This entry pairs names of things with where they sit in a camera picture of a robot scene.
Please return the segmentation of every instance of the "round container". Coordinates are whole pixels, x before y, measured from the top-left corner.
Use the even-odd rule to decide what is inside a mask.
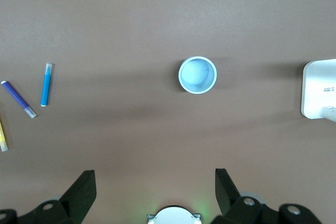
[[[217,70],[209,59],[193,56],[181,64],[178,75],[182,88],[191,94],[203,94],[214,86]]]

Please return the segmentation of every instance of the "blue marker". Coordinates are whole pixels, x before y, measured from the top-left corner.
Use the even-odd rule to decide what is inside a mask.
[[[48,104],[48,97],[49,97],[49,87],[51,81],[51,69],[53,64],[47,63],[46,65],[46,72],[44,75],[44,82],[42,88],[42,96],[41,96],[41,106],[45,107]]]
[[[34,111],[29,107],[29,105],[25,102],[25,100],[23,100],[22,97],[16,92],[16,90],[12,87],[12,85],[9,84],[9,82],[2,81],[1,85],[8,91],[8,93],[11,94],[14,100],[17,101],[18,104],[20,104],[21,108],[23,108],[31,118],[36,117]]]

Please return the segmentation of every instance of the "white cup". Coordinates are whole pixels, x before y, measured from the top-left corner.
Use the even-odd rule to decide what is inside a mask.
[[[209,59],[193,56],[181,64],[178,75],[182,88],[191,94],[203,94],[214,86],[217,70]]]

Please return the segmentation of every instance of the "yellow marker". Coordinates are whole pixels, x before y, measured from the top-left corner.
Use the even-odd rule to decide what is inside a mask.
[[[0,122],[0,147],[1,147],[1,151],[3,151],[3,152],[8,150],[6,140],[5,140],[4,131],[2,130],[2,127],[1,127],[1,122]]]

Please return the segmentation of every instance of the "purple marker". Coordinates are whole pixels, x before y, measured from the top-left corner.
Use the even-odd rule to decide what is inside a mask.
[[[16,92],[16,90],[12,87],[11,84],[9,84],[8,81],[2,81],[1,85],[8,91],[8,93],[11,94],[14,100],[20,104],[21,108],[23,108],[31,118],[36,117],[34,111],[32,111],[29,105],[25,102],[25,100],[22,99],[22,97]]]

